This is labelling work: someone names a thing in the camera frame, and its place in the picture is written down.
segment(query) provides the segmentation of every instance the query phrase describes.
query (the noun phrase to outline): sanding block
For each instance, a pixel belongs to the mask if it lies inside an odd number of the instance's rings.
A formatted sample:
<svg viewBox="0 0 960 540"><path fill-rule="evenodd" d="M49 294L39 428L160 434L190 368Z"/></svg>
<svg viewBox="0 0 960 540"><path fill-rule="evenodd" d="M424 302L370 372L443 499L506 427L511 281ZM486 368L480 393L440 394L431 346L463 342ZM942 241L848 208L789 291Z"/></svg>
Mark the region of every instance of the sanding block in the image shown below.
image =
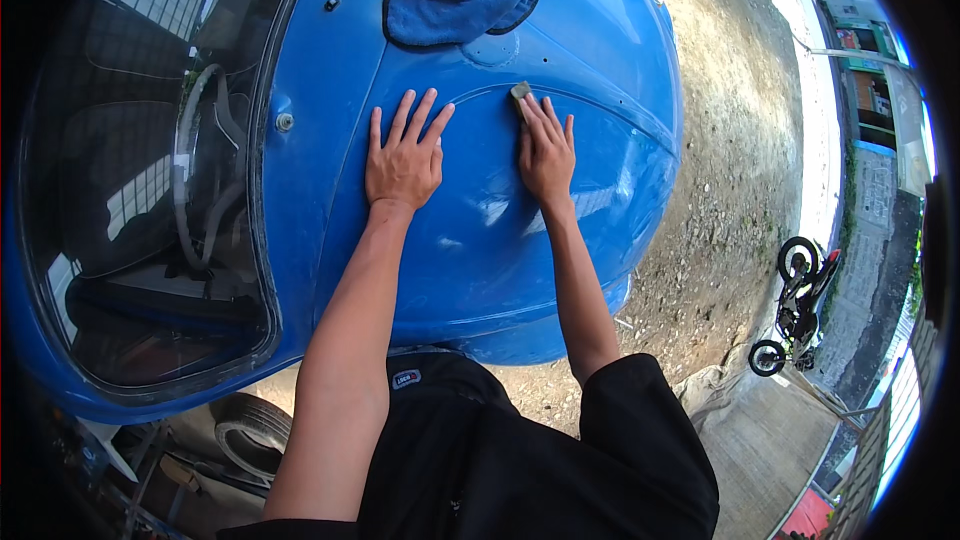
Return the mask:
<svg viewBox="0 0 960 540"><path fill-rule="evenodd" d="M516 84L510 88L510 96L513 97L513 107L516 108L516 114L521 120L523 119L521 101L523 101L523 97L526 97L531 92L532 90L530 90L530 84L528 84L526 80L523 80L519 84Z"/></svg>

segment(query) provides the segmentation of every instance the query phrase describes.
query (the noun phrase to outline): black shirt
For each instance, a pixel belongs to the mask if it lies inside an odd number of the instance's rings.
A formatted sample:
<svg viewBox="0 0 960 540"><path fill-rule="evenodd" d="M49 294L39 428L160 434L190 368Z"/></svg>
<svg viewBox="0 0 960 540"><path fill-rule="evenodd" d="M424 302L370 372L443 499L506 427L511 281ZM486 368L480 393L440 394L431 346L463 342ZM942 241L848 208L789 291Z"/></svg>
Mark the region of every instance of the black shirt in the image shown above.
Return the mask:
<svg viewBox="0 0 960 540"><path fill-rule="evenodd" d="M652 355L589 378L580 440L522 417L459 354L394 356L387 369L390 414L358 521L259 522L220 540L713 537L714 469Z"/></svg>

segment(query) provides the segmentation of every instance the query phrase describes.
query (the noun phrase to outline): car window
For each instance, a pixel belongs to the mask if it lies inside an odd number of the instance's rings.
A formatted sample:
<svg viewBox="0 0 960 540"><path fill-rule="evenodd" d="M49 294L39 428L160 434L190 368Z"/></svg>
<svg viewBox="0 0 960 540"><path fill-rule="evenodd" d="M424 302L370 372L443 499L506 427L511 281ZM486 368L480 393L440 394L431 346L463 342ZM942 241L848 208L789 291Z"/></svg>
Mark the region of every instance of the car window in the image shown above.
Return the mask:
<svg viewBox="0 0 960 540"><path fill-rule="evenodd" d="M76 0L50 47L18 187L49 342L145 387L270 336L252 233L254 91L282 0Z"/></svg>

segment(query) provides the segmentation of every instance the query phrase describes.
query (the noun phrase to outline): clothing logo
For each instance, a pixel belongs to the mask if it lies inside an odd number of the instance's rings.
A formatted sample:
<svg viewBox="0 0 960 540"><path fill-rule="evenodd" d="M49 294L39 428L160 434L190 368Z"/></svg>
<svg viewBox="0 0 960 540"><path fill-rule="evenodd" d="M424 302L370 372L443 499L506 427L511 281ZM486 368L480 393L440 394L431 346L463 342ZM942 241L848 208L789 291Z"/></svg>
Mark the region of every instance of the clothing logo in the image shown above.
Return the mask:
<svg viewBox="0 0 960 540"><path fill-rule="evenodd" d="M420 380L420 369L407 369L393 374L392 386L394 390L400 390Z"/></svg>

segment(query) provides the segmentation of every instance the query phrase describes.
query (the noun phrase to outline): finger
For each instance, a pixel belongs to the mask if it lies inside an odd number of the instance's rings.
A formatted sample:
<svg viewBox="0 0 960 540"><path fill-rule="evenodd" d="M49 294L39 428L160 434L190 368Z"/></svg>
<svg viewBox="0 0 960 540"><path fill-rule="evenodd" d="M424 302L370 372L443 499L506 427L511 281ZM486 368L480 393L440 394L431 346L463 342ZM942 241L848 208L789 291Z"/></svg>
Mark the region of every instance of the finger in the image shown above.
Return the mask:
<svg viewBox="0 0 960 540"><path fill-rule="evenodd" d="M573 115L566 116L566 123L563 124L563 137L566 138L566 145L573 150Z"/></svg>
<svg viewBox="0 0 960 540"><path fill-rule="evenodd" d="M527 127L530 129L534 152L548 149L551 144L550 138L547 137L543 120L534 114L533 109L530 108L530 101L524 99L520 102L520 110L523 112L523 119L526 120Z"/></svg>
<svg viewBox="0 0 960 540"><path fill-rule="evenodd" d="M369 152L374 153L380 150L380 120L383 117L383 111L380 107L373 107L369 114Z"/></svg>
<svg viewBox="0 0 960 540"><path fill-rule="evenodd" d="M550 96L544 96L542 102L543 112L546 114L547 118L549 118L553 129L557 131L557 138L563 138L564 126L560 125L560 120L557 118L557 112L553 110L553 100L550 100Z"/></svg>
<svg viewBox="0 0 960 540"><path fill-rule="evenodd" d="M444 150L440 148L442 140L442 138L437 138L437 143L433 145L433 153L430 154L430 174L433 176L434 188L440 186L444 179Z"/></svg>
<svg viewBox="0 0 960 540"><path fill-rule="evenodd" d="M419 106L416 107L413 117L410 118L410 125L407 126L407 133L403 135L403 140L412 140L416 142L420 139L420 133L424 131L426 116L430 114L433 108L433 102L437 99L437 89L428 88L423 98L420 99Z"/></svg>
<svg viewBox="0 0 960 540"><path fill-rule="evenodd" d="M533 92L530 92L526 96L524 96L524 99L526 100L527 106L530 107L530 111L540 121L541 127L543 128L543 131L546 134L546 136L544 137L546 139L546 142L550 144L554 144L556 140L554 140L554 138L551 138L551 136L553 135L552 134L553 123L550 121L550 117L547 116L546 113L544 113L544 109L541 108L541 104L537 100L537 98L534 96ZM527 119L527 124L532 126L532 121L530 121L530 119Z"/></svg>
<svg viewBox="0 0 960 540"><path fill-rule="evenodd" d="M530 128L520 124L520 168L530 171L534 162L534 140L530 138Z"/></svg>
<svg viewBox="0 0 960 540"><path fill-rule="evenodd" d="M396 107L396 114L393 116L390 135L387 136L387 147L395 147L401 143L403 129L407 126L407 115L410 113L410 105L414 103L416 97L417 93L414 90L406 90L403 92L400 106Z"/></svg>
<svg viewBox="0 0 960 540"><path fill-rule="evenodd" d="M447 127L447 124L450 122L450 118L453 117L453 112L456 110L456 106L452 102L448 102L443 105L443 108L439 110L439 113L434 117L433 122L430 123L430 127L427 128L426 134L423 135L423 141L421 144L426 149L433 149L438 145L440 141L440 135L444 133L444 129Z"/></svg>

